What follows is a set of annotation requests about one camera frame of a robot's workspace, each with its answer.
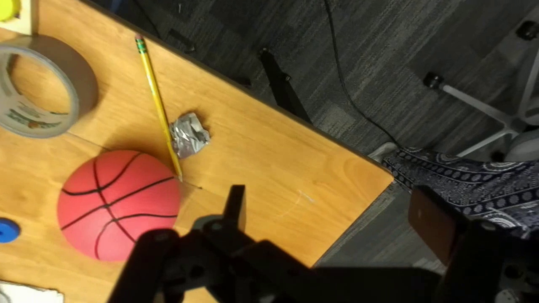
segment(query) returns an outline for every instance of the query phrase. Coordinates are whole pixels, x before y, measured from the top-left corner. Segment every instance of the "basketball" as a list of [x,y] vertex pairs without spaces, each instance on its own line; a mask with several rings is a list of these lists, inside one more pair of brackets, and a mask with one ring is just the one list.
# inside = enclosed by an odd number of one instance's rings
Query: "basketball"
[[116,150],[82,164],[67,179],[57,221],[82,254],[125,261],[143,233],[172,227],[178,209],[180,184],[165,164],[148,153]]

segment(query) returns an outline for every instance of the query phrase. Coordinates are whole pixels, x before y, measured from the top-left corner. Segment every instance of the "yellow pencil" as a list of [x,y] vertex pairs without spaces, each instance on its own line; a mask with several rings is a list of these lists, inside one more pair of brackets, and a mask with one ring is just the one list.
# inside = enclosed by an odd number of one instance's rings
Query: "yellow pencil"
[[153,103],[155,103],[158,123],[160,123],[160,126],[162,126],[162,133],[163,133],[165,142],[167,142],[167,148],[168,148],[168,153],[170,153],[170,158],[172,158],[172,164],[173,164],[173,170],[175,170],[178,180],[182,180],[183,175],[182,175],[180,160],[178,160],[178,157],[175,155],[173,147],[172,147],[168,118],[167,118],[167,111],[165,111],[165,106],[163,106],[162,93],[160,93],[158,84],[157,84],[157,79],[155,79],[155,73],[153,73],[151,59],[150,59],[150,56],[148,56],[146,42],[145,42],[143,37],[136,36],[136,37],[135,37],[135,44],[136,44],[136,51],[138,51],[138,54],[140,54],[140,57],[141,57],[141,63],[143,63],[143,66],[145,66],[145,73],[146,73],[148,86],[150,86],[151,98],[153,98]]

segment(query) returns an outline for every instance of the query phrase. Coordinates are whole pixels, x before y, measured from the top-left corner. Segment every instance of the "tabletop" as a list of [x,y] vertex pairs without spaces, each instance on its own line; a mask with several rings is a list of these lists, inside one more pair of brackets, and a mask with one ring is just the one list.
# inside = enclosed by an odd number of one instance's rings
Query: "tabletop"
[[[133,148],[170,164],[167,147],[133,31],[77,0],[47,0],[39,4],[37,32],[69,44],[89,63],[99,101],[55,138],[0,130],[0,214],[22,227],[15,243],[0,246],[0,280],[55,288],[67,302],[104,302],[121,265],[89,259],[62,238],[55,217],[62,182],[106,150]],[[369,160],[224,79],[153,42],[148,49],[170,120],[195,111],[212,137],[182,162],[180,234],[197,217],[219,214],[229,187],[244,184],[246,233],[311,266],[392,182]],[[45,73],[18,64],[12,76],[30,100],[64,94]]]

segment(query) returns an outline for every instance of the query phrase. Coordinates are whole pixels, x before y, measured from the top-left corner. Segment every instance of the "patterned fabric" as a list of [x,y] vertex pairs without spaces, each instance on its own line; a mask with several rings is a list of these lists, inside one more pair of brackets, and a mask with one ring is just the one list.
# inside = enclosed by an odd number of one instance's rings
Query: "patterned fabric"
[[399,184],[426,185],[470,219],[488,219],[520,238],[539,231],[539,162],[483,164],[404,148],[382,165]]

